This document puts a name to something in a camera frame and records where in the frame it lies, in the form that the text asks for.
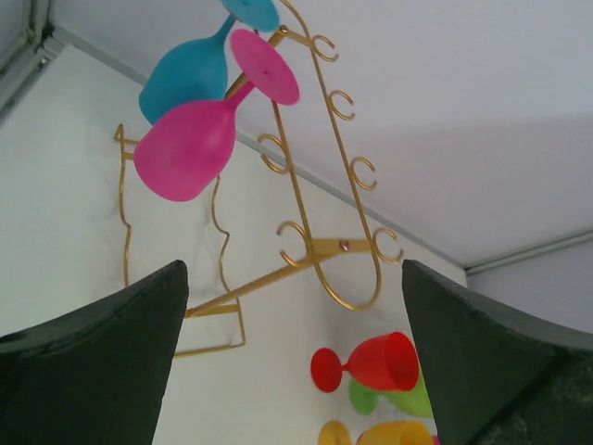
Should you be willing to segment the cyan plastic wine glass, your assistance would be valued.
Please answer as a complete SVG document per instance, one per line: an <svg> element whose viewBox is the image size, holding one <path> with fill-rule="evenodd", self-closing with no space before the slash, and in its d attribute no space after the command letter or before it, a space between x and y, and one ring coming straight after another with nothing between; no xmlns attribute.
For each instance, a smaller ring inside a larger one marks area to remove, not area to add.
<svg viewBox="0 0 593 445"><path fill-rule="evenodd" d="M271 0L222 4L228 16L215 33L174 46L150 73L138 98L139 108L150 124L187 102L224 98L228 84L224 45L237 21L260 32L273 32L280 25Z"/></svg>

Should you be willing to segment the green plastic wine glass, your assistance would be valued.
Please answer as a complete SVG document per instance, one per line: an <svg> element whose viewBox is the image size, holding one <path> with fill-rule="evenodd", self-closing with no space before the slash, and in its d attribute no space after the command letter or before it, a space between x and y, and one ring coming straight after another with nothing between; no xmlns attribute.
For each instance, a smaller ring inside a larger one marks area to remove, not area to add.
<svg viewBox="0 0 593 445"><path fill-rule="evenodd" d="M379 399L384 398L403 413L422 418L434 417L423 374L419 374L417 384L410 391L376 391L351 378L348 398L354 411L362 415L372 414Z"/></svg>

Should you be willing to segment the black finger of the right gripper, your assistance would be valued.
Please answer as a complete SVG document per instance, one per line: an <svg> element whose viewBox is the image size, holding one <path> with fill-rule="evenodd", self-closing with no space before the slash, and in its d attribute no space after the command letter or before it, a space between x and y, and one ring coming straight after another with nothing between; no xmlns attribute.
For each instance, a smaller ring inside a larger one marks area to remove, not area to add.
<svg viewBox="0 0 593 445"><path fill-rule="evenodd" d="M419 261L404 261L402 290L441 443L591 443L591 334Z"/></svg>

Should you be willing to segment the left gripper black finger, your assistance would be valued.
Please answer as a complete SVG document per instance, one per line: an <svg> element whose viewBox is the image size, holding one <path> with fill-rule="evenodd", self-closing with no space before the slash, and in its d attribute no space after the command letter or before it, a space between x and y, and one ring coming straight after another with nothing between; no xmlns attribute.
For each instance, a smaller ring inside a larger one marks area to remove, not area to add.
<svg viewBox="0 0 593 445"><path fill-rule="evenodd" d="M189 297L176 260L1 338L4 444L152 443Z"/></svg>

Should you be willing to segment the orange plastic wine glass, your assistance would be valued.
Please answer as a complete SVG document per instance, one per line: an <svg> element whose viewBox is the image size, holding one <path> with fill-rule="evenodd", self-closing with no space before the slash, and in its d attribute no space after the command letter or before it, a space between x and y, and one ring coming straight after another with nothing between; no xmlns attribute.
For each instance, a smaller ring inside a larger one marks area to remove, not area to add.
<svg viewBox="0 0 593 445"><path fill-rule="evenodd" d="M433 445L432 434L419 422L386 422L364 431L354 441L347 427L333 420L326 423L318 436L319 445L394 444Z"/></svg>

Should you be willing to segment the red plastic wine glass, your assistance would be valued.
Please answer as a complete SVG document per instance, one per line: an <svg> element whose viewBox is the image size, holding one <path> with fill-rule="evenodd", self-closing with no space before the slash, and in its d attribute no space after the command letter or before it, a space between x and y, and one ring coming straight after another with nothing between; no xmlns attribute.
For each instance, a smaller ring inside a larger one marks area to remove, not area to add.
<svg viewBox="0 0 593 445"><path fill-rule="evenodd" d="M345 362L329 348L313 354L310 375L320 391L337 390L343 373L375 391L411 391L420 379L420 363L413 343L401 332L361 342Z"/></svg>

